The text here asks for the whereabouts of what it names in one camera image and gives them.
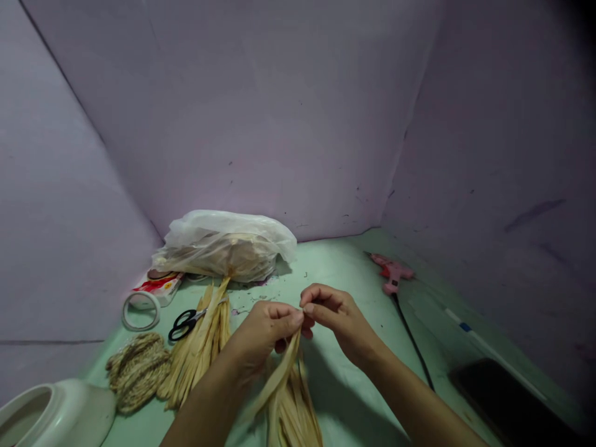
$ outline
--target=black phone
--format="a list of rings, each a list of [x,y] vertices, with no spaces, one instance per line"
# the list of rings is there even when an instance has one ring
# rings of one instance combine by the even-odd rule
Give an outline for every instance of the black phone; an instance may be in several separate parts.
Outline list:
[[[449,378],[507,446],[587,445],[587,439],[492,359],[456,369]]]

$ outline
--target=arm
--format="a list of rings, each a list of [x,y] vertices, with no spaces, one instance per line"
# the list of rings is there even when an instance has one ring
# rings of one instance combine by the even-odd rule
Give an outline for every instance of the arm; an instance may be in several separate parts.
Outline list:
[[[161,447],[223,446],[247,390],[266,358],[300,330],[304,314],[289,304],[259,301],[192,389]],[[305,325],[302,333],[312,337]]]
[[[370,378],[414,445],[484,446],[469,428],[375,334],[347,292],[321,284],[300,295],[307,321],[335,333],[345,355]]]

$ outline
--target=twine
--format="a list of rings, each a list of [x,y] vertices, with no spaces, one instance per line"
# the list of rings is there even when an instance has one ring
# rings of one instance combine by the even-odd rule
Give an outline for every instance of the twine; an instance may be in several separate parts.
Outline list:
[[[160,334],[148,332],[133,338],[106,364],[117,410],[130,414],[145,405],[168,377],[170,367],[170,353]]]

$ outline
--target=purple wall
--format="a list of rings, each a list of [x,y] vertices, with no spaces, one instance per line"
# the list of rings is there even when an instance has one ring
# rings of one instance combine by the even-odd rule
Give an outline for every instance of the purple wall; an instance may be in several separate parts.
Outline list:
[[[440,0],[24,2],[162,235],[192,209],[379,225]]]
[[[2,405],[79,373],[158,239],[17,0],[0,61]]]
[[[552,4],[450,2],[382,224],[587,405],[594,74]]]

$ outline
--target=finger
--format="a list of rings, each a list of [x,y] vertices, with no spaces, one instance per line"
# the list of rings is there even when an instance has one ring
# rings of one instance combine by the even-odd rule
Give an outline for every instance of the finger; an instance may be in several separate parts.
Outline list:
[[[343,303],[339,290],[324,284],[311,284],[300,294],[300,307],[315,300],[322,301],[325,306],[337,308]]]
[[[304,321],[302,322],[303,328],[312,328],[315,325],[315,320],[310,318],[308,315],[304,316]]]
[[[312,340],[312,329],[305,328],[304,326],[302,326],[302,336],[307,340]]]
[[[304,321],[304,313],[294,311],[290,315],[283,318],[271,320],[272,336],[274,340],[292,336],[302,326]]]
[[[317,323],[335,331],[340,328],[341,317],[320,304],[308,303],[304,306],[304,313]]]
[[[277,320],[279,318],[287,317],[294,312],[300,312],[300,310],[286,303],[267,302],[265,305],[265,312],[269,318]]]
[[[275,352],[281,354],[286,350],[287,342],[284,338],[275,342]]]

